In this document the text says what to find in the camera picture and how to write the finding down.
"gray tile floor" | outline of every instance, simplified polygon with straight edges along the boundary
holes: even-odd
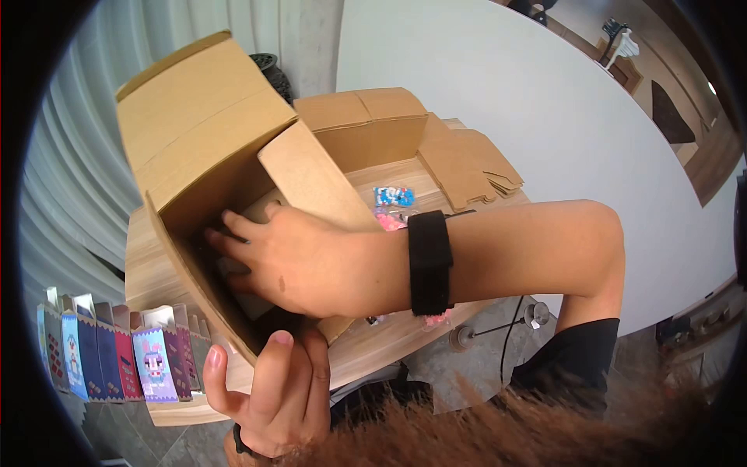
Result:
[[[481,313],[467,320],[475,332],[491,329],[511,322],[519,297],[500,298],[487,306]],[[532,297],[521,302],[519,317],[524,307],[536,303]],[[508,328],[476,337],[474,346],[464,353],[452,350],[449,335],[443,335],[434,342],[410,354],[403,361],[409,369],[409,379],[425,381],[433,386],[434,410],[448,412],[467,407],[462,390],[456,384],[457,375],[464,377],[482,400],[488,400],[511,380],[516,365],[528,360],[549,341],[555,331],[557,319],[551,316],[550,322],[538,330],[531,330],[524,324],[515,324],[509,334],[506,357],[503,362],[503,383],[500,381],[500,357]]]
[[[518,297],[496,300],[480,314],[468,320],[477,332],[510,322]],[[525,305],[534,303],[525,297]],[[551,321],[539,330],[516,324],[506,347],[503,369],[504,384],[510,381],[516,365],[528,360],[554,334]],[[455,385],[457,372],[487,400],[502,387],[500,383],[500,354],[506,330],[499,330],[477,338],[474,346],[464,353],[456,353],[448,344],[448,334],[407,356],[404,362],[411,379],[433,385],[436,410],[444,412],[466,406],[461,391]],[[658,365],[654,328],[618,339],[613,368],[610,371],[610,396],[618,382],[632,378],[640,368]],[[610,409],[614,404],[609,402]],[[190,427],[155,427],[145,403],[86,404],[82,430],[99,459],[124,457],[133,466],[224,466],[223,436],[231,428],[231,421],[200,424]]]
[[[231,421],[155,427],[144,402],[86,404],[82,429],[99,459],[133,466],[225,466],[223,436]]]

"brown hair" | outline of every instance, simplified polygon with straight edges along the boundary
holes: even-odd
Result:
[[[461,382],[467,400],[474,392]],[[704,420],[694,384],[630,388],[615,420],[556,400],[504,391],[498,407],[433,415],[391,400],[375,421],[334,430],[319,445],[284,456],[284,466],[640,466],[662,462]]]

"black chair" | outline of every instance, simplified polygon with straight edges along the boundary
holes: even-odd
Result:
[[[524,16],[534,19],[539,24],[547,28],[548,26],[547,11],[551,9],[556,3],[557,3],[557,0],[511,0],[509,4],[506,6],[508,8],[511,8],[514,11],[518,11]],[[535,5],[535,4],[542,5],[542,11],[532,14],[532,5]]]

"black shirt sleeve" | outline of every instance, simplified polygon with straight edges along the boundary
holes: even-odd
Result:
[[[603,413],[619,324],[619,319],[608,318],[557,333],[528,362],[514,368],[509,387]]]

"metal stand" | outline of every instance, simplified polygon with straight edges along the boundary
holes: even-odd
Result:
[[[550,320],[550,309],[547,303],[537,302],[524,308],[524,316],[513,323],[504,324],[486,331],[476,333],[470,326],[457,326],[449,333],[449,345],[455,352],[466,352],[474,345],[474,339],[479,335],[493,333],[502,330],[512,324],[526,324],[531,330],[539,329]]]

